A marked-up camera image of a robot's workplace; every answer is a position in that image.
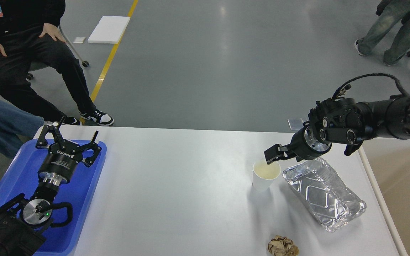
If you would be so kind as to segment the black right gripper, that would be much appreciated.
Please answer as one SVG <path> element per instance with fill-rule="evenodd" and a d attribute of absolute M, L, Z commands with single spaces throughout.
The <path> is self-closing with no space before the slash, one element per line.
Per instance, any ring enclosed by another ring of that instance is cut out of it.
<path fill-rule="evenodd" d="M 315 138 L 312 129 L 304 126 L 301 130 L 294 133 L 290 144 L 282 146 L 275 144 L 264 151 L 267 164 L 272 164 L 280 160 L 295 158 L 298 162 L 302 160 L 313 160 L 329 152 L 332 143 L 322 143 Z"/>

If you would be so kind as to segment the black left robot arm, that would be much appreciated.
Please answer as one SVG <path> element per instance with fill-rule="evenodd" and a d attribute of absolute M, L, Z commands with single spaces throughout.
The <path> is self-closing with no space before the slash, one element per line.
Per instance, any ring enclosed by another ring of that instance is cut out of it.
<path fill-rule="evenodd" d="M 20 193 L 0 206 L 0 256 L 32 256 L 46 242 L 48 228 L 60 228 L 73 220 L 73 204 L 57 202 L 59 188 L 70 183 L 78 164 L 91 167 L 101 153 L 96 131 L 80 145 L 63 138 L 62 121 L 44 125 L 36 149 L 47 155 L 37 172 L 38 185 L 29 199 Z"/>

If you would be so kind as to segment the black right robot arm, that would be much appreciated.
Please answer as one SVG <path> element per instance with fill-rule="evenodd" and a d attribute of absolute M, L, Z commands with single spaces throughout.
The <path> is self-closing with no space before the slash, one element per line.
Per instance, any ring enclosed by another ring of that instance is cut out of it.
<path fill-rule="evenodd" d="M 331 98 L 316 102 L 309 120 L 294 133 L 290 144 L 275 144 L 264 152 L 266 163 L 312 160 L 329 152 L 333 143 L 345 144 L 344 154 L 350 156 L 373 138 L 410 139 L 410 94 L 396 77 L 385 76 L 394 80 L 399 95 L 383 101 L 355 102 L 344 97 L 351 89 L 350 81 L 345 82 Z"/>

